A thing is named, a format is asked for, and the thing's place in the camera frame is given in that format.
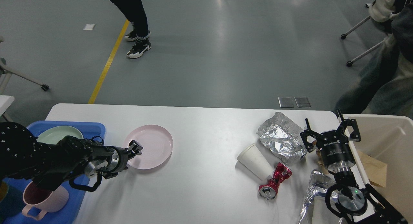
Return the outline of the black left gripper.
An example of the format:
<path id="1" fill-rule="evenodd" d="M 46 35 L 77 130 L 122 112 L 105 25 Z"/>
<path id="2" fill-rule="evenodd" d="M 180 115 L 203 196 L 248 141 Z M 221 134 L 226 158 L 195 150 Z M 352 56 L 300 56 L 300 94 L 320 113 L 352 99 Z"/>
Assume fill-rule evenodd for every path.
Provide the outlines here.
<path id="1" fill-rule="evenodd" d="M 97 146 L 98 159 L 103 159 L 108 163 L 107 166 L 97 170 L 98 176 L 106 180 L 116 177 L 118 173 L 128 168 L 126 165 L 130 158 L 142 154 L 142 149 L 143 146 L 135 140 L 128 144 L 127 149 L 116 146 Z"/>

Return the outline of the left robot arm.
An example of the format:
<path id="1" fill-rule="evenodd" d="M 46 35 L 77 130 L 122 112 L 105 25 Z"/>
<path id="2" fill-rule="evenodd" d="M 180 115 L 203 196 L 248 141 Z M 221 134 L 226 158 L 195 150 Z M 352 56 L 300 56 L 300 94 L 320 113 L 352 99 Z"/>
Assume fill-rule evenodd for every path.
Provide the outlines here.
<path id="1" fill-rule="evenodd" d="M 143 146 L 135 140 L 128 148 L 105 146 L 91 139 L 65 136 L 56 144 L 38 142 L 26 127 L 2 122 L 1 179 L 32 180 L 40 189 L 55 191 L 68 181 L 74 189 L 94 192 L 102 179 L 116 177 L 128 161 L 141 155 Z"/>

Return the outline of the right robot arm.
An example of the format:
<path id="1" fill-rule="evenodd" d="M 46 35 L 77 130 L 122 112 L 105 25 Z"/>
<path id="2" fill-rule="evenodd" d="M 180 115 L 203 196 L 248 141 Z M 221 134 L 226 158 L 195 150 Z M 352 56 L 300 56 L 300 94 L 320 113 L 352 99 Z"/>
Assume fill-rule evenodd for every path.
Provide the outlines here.
<path id="1" fill-rule="evenodd" d="M 360 188 L 351 168 L 357 163 L 349 142 L 360 142 L 356 119 L 344 118 L 338 110 L 340 125 L 336 130 L 317 133 L 305 119 L 306 129 L 300 133 L 308 152 L 319 149 L 324 168 L 333 175 L 335 184 L 325 195 L 325 204 L 332 214 L 354 224 L 354 217 L 366 213 L 372 204 L 374 213 L 359 221 L 360 224 L 407 224 L 407 219 L 372 185 Z"/>

